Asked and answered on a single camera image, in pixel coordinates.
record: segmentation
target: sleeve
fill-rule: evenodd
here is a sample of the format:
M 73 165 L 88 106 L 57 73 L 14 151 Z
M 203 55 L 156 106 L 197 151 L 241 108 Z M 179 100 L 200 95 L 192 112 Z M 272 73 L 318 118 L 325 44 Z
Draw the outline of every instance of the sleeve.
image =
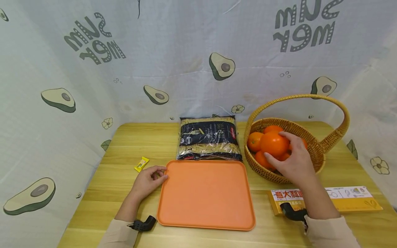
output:
M 131 222 L 113 219 L 98 248 L 133 248 L 138 231 L 130 228 L 132 224 Z
M 307 223 L 306 235 L 316 248 L 360 248 L 353 232 L 343 216 L 337 219 L 311 219 Z

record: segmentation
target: basket handle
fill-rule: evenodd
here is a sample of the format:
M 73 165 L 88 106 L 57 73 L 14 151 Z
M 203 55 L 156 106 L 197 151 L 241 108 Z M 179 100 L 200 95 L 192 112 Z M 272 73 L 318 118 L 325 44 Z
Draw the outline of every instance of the basket handle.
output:
M 295 98 L 324 99 L 324 100 L 327 100 L 329 102 L 332 102 L 333 104 L 337 105 L 340 109 L 342 109 L 343 114 L 344 114 L 343 122 L 340 124 L 340 126 L 337 129 L 332 131 L 332 133 L 330 133 L 327 137 L 325 137 L 322 141 L 320 141 L 320 146 L 322 147 L 324 153 L 329 152 L 329 150 L 331 150 L 336 145 L 336 143 L 347 132 L 347 129 L 349 128 L 349 124 L 350 124 L 350 115 L 349 115 L 349 111 L 347 111 L 347 108 L 345 107 L 345 105 L 343 103 L 341 103 L 340 101 L 338 101 L 338 100 L 336 100 L 336 99 L 334 99 L 332 97 L 315 95 L 315 94 L 300 94 L 300 95 L 286 96 L 286 97 L 282 97 L 282 98 L 270 101 L 270 102 L 258 107 L 251 114 L 251 116 L 248 118 L 247 125 L 245 127 L 244 144 L 247 143 L 248 136 L 249 136 L 250 131 L 251 131 L 252 123 L 254 122 L 255 118 L 258 116 L 258 114 L 260 112 L 262 112 L 264 109 L 266 109 L 267 107 L 269 107 L 269 106 L 271 106 L 271 105 L 273 105 L 273 104 L 275 104 L 277 102 L 282 102 L 282 101 L 295 99 Z

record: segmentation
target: person's right hand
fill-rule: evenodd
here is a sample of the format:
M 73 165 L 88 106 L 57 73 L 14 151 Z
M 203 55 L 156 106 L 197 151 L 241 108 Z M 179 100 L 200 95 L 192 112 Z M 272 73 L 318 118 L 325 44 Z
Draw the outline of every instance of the person's right hand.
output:
M 280 132 L 279 134 L 291 141 L 292 154 L 285 161 L 279 161 L 265 152 L 267 161 L 299 188 L 316 180 L 317 176 L 312 160 L 302 139 L 287 132 Z

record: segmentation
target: plastic bag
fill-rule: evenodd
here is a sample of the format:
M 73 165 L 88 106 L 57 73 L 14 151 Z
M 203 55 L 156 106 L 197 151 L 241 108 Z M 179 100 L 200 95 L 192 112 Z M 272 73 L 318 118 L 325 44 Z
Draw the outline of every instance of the plastic bag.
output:
M 181 118 L 179 140 L 178 160 L 243 160 L 234 116 Z

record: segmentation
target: black wrist strap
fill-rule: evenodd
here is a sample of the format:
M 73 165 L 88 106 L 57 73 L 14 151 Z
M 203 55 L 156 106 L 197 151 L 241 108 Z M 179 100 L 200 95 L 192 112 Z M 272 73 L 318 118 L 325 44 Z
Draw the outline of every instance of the black wrist strap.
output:
M 288 202 L 280 204 L 280 208 L 288 219 L 293 221 L 303 221 L 306 224 L 304 216 L 307 215 L 307 210 L 305 208 L 295 211 Z
M 134 224 L 130 226 L 130 228 L 137 230 L 139 232 L 150 231 L 156 223 L 156 218 L 149 215 L 145 222 L 141 222 L 140 220 L 134 221 Z

